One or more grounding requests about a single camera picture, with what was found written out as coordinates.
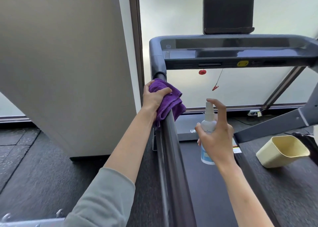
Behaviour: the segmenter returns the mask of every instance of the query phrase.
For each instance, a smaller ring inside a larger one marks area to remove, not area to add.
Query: red clip
[[[199,75],[205,75],[206,74],[206,70],[205,69],[202,69],[199,71]]]

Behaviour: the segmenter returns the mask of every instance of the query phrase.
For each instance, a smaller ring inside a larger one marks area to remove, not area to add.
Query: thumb
[[[172,89],[170,89],[169,87],[163,88],[161,90],[158,90],[157,92],[159,92],[159,94],[164,97],[166,94],[169,94],[172,92]]]
[[[207,135],[207,134],[205,133],[205,131],[202,129],[200,123],[197,123],[197,125],[196,125],[196,127],[195,127],[194,129],[196,129],[196,132],[197,132],[197,134],[199,135],[199,138],[200,138],[201,140],[205,137],[205,135]]]

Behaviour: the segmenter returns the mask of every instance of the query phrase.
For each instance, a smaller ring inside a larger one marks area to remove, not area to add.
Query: yellow button
[[[242,60],[242,61],[238,62],[238,64],[237,64],[238,67],[245,67],[246,65],[248,65],[247,60]]]

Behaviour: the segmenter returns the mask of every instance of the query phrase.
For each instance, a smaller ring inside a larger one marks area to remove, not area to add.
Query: treadmill running belt
[[[201,161],[196,141],[180,142],[197,227],[238,226],[226,186],[215,165]]]

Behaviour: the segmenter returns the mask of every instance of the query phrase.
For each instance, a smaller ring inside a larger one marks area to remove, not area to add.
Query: gray sleeve
[[[135,185],[121,173],[101,168],[63,227],[125,227]]]

